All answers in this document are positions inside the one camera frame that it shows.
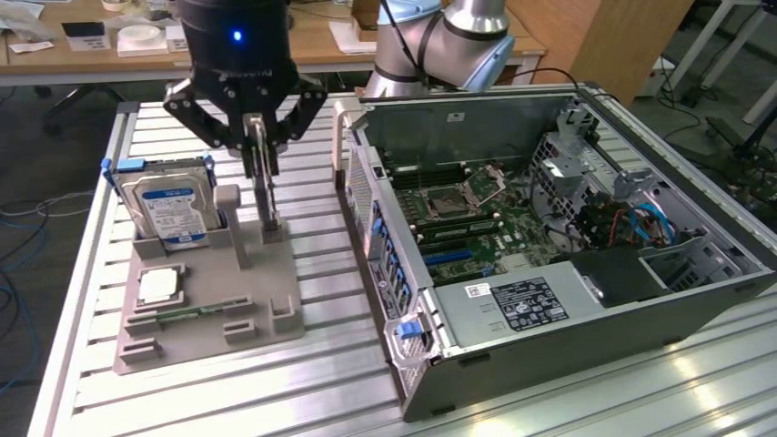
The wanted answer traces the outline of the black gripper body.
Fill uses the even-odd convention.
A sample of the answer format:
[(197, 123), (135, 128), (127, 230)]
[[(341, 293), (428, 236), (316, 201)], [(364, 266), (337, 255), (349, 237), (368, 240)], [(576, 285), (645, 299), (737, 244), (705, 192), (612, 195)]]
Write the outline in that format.
[(183, 1), (196, 91), (229, 114), (273, 117), (297, 83), (287, 1)]

